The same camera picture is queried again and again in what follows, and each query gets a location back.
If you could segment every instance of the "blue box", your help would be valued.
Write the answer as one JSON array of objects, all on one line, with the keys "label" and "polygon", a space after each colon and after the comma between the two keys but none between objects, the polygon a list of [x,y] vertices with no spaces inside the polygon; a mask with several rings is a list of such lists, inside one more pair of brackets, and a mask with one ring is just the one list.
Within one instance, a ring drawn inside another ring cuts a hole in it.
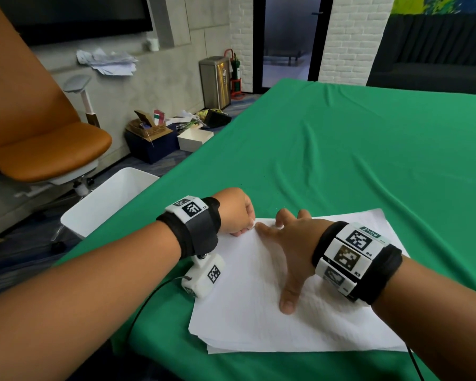
[{"label": "blue box", "polygon": [[176,131],[176,125],[172,124],[167,126],[172,129],[172,133],[161,136],[158,139],[152,140],[150,143],[148,140],[133,134],[130,131],[125,131],[125,141],[132,156],[144,161],[145,163],[153,164],[170,153],[179,150],[178,145],[178,133]]}]

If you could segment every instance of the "white box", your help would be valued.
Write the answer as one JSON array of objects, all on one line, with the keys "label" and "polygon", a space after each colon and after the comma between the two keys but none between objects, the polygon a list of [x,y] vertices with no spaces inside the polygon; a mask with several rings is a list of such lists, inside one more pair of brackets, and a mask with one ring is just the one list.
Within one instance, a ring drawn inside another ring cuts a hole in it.
[{"label": "white box", "polygon": [[183,151],[195,152],[213,136],[213,132],[189,128],[178,135],[178,144]]},{"label": "white box", "polygon": [[121,169],[66,211],[60,221],[84,239],[157,179],[132,167]]}]

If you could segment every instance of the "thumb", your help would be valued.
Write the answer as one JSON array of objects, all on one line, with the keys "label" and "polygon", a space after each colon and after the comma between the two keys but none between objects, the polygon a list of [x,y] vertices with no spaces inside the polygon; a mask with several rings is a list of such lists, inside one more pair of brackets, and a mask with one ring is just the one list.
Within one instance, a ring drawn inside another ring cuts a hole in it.
[{"label": "thumb", "polygon": [[280,295],[279,307],[282,313],[294,313],[304,282],[304,280],[300,281],[298,278],[294,277],[288,270],[286,284]]},{"label": "thumb", "polygon": [[279,229],[274,227],[268,227],[266,224],[261,222],[256,223],[255,229],[260,237],[270,239],[273,242],[277,242]]}]

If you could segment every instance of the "chair wheel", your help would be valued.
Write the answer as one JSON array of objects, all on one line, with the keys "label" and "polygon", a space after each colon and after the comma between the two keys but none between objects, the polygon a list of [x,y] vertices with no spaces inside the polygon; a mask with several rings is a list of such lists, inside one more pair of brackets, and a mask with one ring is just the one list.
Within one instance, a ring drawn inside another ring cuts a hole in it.
[{"label": "chair wheel", "polygon": [[65,251],[67,246],[63,242],[55,242],[51,244],[51,253],[60,254]]},{"label": "chair wheel", "polygon": [[42,211],[38,211],[32,214],[33,220],[36,222],[42,222],[43,220],[46,219],[46,214]]}]

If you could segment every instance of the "black screen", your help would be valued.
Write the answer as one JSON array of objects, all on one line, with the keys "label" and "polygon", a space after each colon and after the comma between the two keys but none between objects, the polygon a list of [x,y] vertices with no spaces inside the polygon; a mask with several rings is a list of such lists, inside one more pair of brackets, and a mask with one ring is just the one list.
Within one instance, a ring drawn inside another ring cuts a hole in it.
[{"label": "black screen", "polygon": [[146,0],[0,0],[29,45],[152,29]]}]

